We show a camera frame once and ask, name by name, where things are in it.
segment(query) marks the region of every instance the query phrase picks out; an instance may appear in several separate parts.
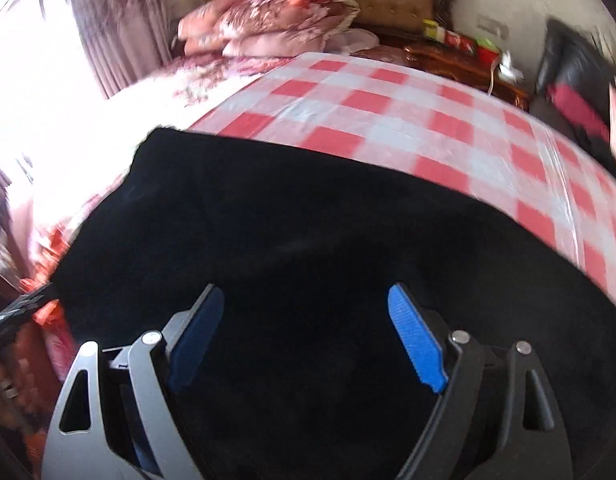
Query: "bolt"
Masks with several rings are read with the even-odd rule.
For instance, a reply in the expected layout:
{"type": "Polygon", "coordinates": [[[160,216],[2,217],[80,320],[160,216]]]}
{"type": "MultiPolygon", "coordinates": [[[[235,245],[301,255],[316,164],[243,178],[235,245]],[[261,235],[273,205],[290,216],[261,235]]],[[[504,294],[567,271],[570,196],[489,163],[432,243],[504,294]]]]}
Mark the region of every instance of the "bolt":
{"type": "Polygon", "coordinates": [[[532,346],[527,341],[519,341],[516,344],[516,351],[523,355],[528,355],[532,352],[532,346]]]}
{"type": "Polygon", "coordinates": [[[460,345],[465,345],[470,341],[470,334],[464,330],[455,330],[453,332],[453,341],[460,345]]]}
{"type": "Polygon", "coordinates": [[[142,343],[146,345],[153,346],[159,341],[161,341],[161,333],[156,330],[151,330],[150,332],[146,332],[142,335],[142,343]]]}
{"type": "Polygon", "coordinates": [[[97,353],[99,346],[94,341],[86,341],[79,349],[79,354],[84,357],[91,357],[97,353]]]}

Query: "plastic bag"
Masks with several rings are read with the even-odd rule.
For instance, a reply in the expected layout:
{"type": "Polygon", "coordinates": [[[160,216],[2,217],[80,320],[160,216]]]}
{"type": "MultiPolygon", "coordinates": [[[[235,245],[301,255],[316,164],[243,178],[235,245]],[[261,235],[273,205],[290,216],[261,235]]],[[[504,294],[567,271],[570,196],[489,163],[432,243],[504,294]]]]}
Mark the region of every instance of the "plastic bag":
{"type": "Polygon", "coordinates": [[[245,0],[226,10],[214,30],[231,40],[265,32],[302,30],[328,16],[328,4],[334,1],[245,0]]]}
{"type": "Polygon", "coordinates": [[[376,34],[363,30],[363,28],[350,28],[330,36],[324,50],[333,54],[347,55],[376,46],[379,46],[379,38],[376,34]]]}
{"type": "Polygon", "coordinates": [[[244,0],[212,0],[193,10],[179,21],[179,39],[195,38],[213,31],[217,20],[226,10],[244,0]]]}

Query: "black cushion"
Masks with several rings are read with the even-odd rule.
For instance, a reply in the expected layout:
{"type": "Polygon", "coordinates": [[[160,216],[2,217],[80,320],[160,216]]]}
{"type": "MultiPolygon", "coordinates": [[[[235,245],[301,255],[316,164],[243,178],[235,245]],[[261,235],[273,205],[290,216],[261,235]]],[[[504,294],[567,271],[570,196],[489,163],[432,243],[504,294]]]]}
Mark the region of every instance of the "black cushion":
{"type": "Polygon", "coordinates": [[[550,18],[535,93],[545,96],[552,84],[575,90],[610,126],[610,86],[616,67],[577,31],[550,18]]]}

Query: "bed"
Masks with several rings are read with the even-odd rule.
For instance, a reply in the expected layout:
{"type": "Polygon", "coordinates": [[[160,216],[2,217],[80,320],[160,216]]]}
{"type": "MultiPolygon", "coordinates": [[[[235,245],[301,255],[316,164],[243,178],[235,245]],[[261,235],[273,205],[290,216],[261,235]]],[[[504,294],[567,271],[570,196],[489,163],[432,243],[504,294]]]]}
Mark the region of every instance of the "bed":
{"type": "MultiPolygon", "coordinates": [[[[452,0],[357,1],[354,26],[383,44],[403,46],[423,19],[451,27],[452,0]]],[[[304,54],[226,63],[216,55],[176,60],[113,97],[87,124],[64,125],[64,142],[53,146],[63,163],[35,168],[38,281],[162,124],[332,153],[459,190],[533,232],[616,304],[616,182],[545,124],[455,82],[370,59],[304,54]],[[333,104],[356,111],[344,124],[333,104]],[[75,130],[84,132],[78,149],[75,130]]]]}
{"type": "MultiPolygon", "coordinates": [[[[425,19],[452,27],[453,0],[357,1],[361,10],[353,27],[375,32],[384,45],[407,44],[421,31],[425,19]]],[[[153,127],[186,129],[228,96],[285,62],[237,59],[228,66],[215,55],[178,59],[92,110],[87,120],[66,117],[58,124],[57,142],[35,165],[37,230],[66,222],[91,196],[123,175],[134,149],[153,127]],[[78,139],[76,130],[81,132],[78,139]]]]}

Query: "nightstand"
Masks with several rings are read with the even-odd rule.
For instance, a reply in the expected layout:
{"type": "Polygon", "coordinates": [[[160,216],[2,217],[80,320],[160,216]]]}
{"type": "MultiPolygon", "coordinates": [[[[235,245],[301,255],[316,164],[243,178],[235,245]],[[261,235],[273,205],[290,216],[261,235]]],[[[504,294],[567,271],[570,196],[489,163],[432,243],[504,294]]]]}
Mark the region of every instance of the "nightstand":
{"type": "MultiPolygon", "coordinates": [[[[424,72],[440,75],[483,92],[490,87],[490,69],[476,57],[441,43],[415,40],[404,47],[410,66],[424,72]]],[[[530,94],[515,85],[501,81],[494,74],[492,95],[527,112],[530,94]]]]}

